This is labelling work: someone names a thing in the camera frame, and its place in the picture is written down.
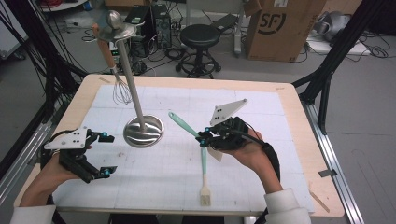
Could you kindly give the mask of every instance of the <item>stool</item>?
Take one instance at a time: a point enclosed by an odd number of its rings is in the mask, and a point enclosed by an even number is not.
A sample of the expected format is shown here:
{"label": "stool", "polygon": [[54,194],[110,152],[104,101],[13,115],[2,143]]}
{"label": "stool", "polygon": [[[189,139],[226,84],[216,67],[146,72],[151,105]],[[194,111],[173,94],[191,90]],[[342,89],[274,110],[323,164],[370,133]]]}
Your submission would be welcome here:
{"label": "stool", "polygon": [[176,65],[176,71],[183,69],[187,77],[209,75],[213,79],[212,72],[219,72],[221,66],[210,56],[208,50],[215,46],[219,39],[220,32],[210,25],[194,24],[184,28],[180,33],[180,41],[187,47],[196,49],[196,52],[183,57]]}

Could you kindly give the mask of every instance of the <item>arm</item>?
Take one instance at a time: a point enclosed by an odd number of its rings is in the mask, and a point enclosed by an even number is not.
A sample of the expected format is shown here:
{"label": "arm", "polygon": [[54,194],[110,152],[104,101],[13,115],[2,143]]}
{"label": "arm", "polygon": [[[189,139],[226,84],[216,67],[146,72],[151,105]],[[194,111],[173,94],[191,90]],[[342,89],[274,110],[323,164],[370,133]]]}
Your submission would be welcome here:
{"label": "arm", "polygon": [[68,179],[78,177],[65,170],[59,164],[59,154],[54,154],[24,192],[20,207],[15,208],[10,223],[51,223],[55,205],[46,205],[47,199]]}
{"label": "arm", "polygon": [[[251,129],[248,134],[262,140],[262,135]],[[268,224],[311,223],[308,211],[297,203],[292,189],[283,189],[280,185],[262,146],[255,142],[246,142],[237,150],[223,150],[223,152],[234,156],[259,177],[266,193],[264,199],[268,207],[266,216]]]}

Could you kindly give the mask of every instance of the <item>teal brush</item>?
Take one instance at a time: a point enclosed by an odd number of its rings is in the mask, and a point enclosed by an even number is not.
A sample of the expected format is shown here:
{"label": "teal brush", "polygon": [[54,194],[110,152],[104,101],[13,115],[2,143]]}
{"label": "teal brush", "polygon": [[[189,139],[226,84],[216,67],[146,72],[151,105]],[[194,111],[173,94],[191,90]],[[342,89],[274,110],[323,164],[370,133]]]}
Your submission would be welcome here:
{"label": "teal brush", "polygon": [[[181,119],[178,115],[176,115],[173,112],[169,112],[168,115],[176,124],[178,124],[181,128],[186,130],[188,133],[194,135],[194,137],[199,136],[199,134],[192,127],[190,127],[183,119]],[[204,180],[204,185],[201,188],[201,205],[209,206],[210,205],[210,190],[209,190],[209,187],[207,186],[207,177],[206,177],[206,147],[201,147],[201,158],[202,158],[202,171],[203,171],[203,180]]]}

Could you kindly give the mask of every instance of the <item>white sleeve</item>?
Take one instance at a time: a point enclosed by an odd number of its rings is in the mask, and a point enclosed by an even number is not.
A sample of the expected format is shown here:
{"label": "white sleeve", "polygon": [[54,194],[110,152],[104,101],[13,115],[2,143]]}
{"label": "white sleeve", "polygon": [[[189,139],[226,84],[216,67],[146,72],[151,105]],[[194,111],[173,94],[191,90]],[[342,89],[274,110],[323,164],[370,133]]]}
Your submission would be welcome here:
{"label": "white sleeve", "polygon": [[311,223],[308,210],[300,207],[292,189],[266,194],[264,199],[268,208],[267,224]]}
{"label": "white sleeve", "polygon": [[50,224],[55,205],[15,207],[10,224]]}

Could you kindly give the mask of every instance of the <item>floor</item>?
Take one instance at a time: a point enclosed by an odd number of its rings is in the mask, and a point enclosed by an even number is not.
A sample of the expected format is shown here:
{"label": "floor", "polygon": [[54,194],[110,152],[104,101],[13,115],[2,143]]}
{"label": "floor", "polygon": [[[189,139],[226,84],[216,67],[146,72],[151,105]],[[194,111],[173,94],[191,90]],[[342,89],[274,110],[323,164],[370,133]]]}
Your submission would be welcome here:
{"label": "floor", "polygon": [[[99,22],[103,13],[90,12]],[[84,68],[92,73],[106,69],[105,61],[95,42],[81,40],[82,29],[63,33],[69,51]],[[396,55],[396,37],[383,37],[391,45],[390,56]],[[385,48],[379,38],[370,38],[369,45]],[[215,79],[249,80],[291,83],[315,71],[325,56],[314,52],[301,54],[301,63],[271,63],[248,61],[243,53],[233,55],[233,37],[223,35],[211,54],[222,66]],[[161,59],[158,51],[150,57]],[[169,62],[145,60],[148,67]],[[365,223],[396,223],[396,59],[361,57],[358,62],[345,59],[336,70],[330,90],[327,132],[346,176],[347,183],[361,210]],[[177,62],[158,66],[143,76],[179,77]],[[12,147],[26,124],[44,102],[43,91],[29,59],[8,59],[0,64],[0,159]],[[8,221],[12,204],[29,168],[1,204],[0,217]],[[67,223],[106,223],[108,214],[63,214]],[[161,216],[161,223],[180,223],[180,216]],[[242,223],[240,217],[227,217],[227,223]],[[313,223],[348,223],[346,217],[313,218]]]}

